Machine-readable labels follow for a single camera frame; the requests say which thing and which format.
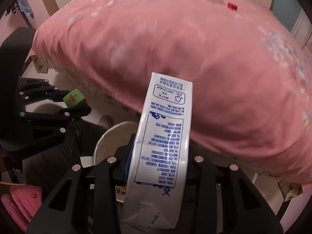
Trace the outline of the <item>blue hanging cloth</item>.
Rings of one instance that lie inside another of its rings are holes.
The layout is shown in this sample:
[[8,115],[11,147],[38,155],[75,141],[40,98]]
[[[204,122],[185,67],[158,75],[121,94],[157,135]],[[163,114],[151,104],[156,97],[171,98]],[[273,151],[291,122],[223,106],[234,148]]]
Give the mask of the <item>blue hanging cloth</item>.
[[34,19],[34,12],[29,5],[28,0],[17,0],[17,3],[20,7],[20,11],[29,15],[32,19]]

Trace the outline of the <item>white curtain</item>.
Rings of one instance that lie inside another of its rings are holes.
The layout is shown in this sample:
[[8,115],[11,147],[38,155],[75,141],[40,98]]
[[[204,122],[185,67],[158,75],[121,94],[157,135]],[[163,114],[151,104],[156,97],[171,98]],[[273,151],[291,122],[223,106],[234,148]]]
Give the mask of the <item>white curtain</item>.
[[311,36],[311,22],[303,9],[301,9],[296,23],[291,30],[291,35],[301,49],[304,48]]

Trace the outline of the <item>olive green cube box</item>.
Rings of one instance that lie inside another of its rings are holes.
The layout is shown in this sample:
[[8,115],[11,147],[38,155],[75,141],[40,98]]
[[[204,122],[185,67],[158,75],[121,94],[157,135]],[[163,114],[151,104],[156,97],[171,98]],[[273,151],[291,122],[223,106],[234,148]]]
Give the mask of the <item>olive green cube box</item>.
[[74,106],[82,103],[84,100],[84,95],[78,89],[74,89],[63,97],[63,102],[68,108],[73,108]]

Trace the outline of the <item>red small box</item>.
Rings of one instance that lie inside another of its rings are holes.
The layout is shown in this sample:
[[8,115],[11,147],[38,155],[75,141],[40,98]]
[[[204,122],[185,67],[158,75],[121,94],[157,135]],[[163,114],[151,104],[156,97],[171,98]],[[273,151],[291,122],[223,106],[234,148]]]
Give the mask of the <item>red small box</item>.
[[235,10],[235,11],[238,10],[238,6],[230,2],[227,3],[227,7],[231,10]]

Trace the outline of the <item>pink floral bedspread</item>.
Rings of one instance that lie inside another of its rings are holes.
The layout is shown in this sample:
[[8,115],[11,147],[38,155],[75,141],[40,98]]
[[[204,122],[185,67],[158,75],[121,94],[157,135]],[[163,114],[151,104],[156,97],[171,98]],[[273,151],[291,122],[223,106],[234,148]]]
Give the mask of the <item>pink floral bedspread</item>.
[[152,73],[192,82],[190,137],[261,173],[311,182],[311,63],[248,0],[73,0],[36,31],[32,52],[140,112]]

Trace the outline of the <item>pink slipper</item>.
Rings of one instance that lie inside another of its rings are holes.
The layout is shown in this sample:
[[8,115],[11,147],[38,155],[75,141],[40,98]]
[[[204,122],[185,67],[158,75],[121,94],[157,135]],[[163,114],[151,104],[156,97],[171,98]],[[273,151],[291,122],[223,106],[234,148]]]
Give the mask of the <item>pink slipper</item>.
[[1,195],[1,205],[17,226],[26,233],[28,225],[42,205],[42,188],[34,185],[7,186]]

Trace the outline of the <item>white round trash bin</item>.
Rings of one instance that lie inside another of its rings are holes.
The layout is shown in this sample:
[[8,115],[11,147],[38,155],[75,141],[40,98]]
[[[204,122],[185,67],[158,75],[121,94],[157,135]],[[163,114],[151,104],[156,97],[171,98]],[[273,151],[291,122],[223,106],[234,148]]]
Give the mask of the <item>white round trash bin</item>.
[[108,157],[115,157],[114,172],[116,200],[124,202],[129,176],[132,151],[139,124],[123,121],[106,131],[97,142],[93,154],[93,164],[97,165]]

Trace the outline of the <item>white blue milk carton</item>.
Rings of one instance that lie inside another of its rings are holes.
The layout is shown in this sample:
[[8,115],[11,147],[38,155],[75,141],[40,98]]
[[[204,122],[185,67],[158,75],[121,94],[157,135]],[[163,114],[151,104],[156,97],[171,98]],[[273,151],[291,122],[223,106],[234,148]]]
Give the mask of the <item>white blue milk carton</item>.
[[121,222],[173,229],[187,175],[192,83],[152,73],[135,137]]

